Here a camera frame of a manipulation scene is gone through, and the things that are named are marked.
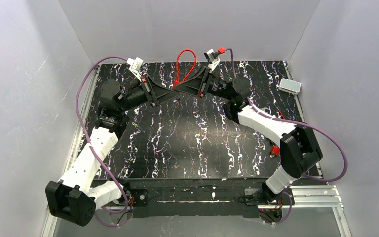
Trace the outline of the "red cable lock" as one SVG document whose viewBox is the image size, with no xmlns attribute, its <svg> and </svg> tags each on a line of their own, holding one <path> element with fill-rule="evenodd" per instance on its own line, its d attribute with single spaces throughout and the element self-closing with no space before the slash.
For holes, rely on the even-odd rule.
<svg viewBox="0 0 379 237">
<path fill-rule="evenodd" d="M 192 65 L 190 68 L 186 68 L 184 63 L 181 63 L 181 57 L 185 53 L 190 53 L 193 56 Z M 194 50 L 186 48 L 178 53 L 175 61 L 175 79 L 172 83 L 172 89 L 175 90 L 176 86 L 185 82 L 190 74 L 193 72 L 197 65 L 197 54 Z"/>
</svg>

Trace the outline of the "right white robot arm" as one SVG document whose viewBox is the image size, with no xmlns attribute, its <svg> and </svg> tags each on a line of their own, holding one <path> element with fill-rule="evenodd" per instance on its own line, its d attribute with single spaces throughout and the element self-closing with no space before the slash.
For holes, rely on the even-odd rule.
<svg viewBox="0 0 379 237">
<path fill-rule="evenodd" d="M 242 195 L 239 198 L 241 203 L 279 200 L 284 191 L 323 157 L 312 128 L 296 121 L 278 120 L 250 101 L 251 85 L 247 77 L 236 76 L 223 82 L 210 69 L 203 67 L 194 76 L 174 83 L 173 90 L 199 98 L 211 94 L 227 99 L 222 108 L 229 120 L 257 131 L 280 149 L 279 167 L 260 189 Z"/>
</svg>

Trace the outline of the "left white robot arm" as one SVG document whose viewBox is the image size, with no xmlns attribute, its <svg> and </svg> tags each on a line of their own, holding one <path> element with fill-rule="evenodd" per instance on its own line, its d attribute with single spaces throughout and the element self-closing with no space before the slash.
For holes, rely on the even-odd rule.
<svg viewBox="0 0 379 237">
<path fill-rule="evenodd" d="M 148 75 L 134 79 L 127 93 L 122 92 L 120 82 L 108 80 L 100 87 L 101 112 L 87 136 L 87 143 L 73 164 L 57 181 L 50 181 L 45 194 L 50 214 L 86 226 L 97 209 L 114 200 L 129 204 L 124 185 L 115 177 L 91 187 L 100 168 L 106 168 L 103 160 L 117 144 L 129 123 L 126 112 L 144 103 L 158 106 L 175 99 L 178 93 L 156 83 Z"/>
</svg>

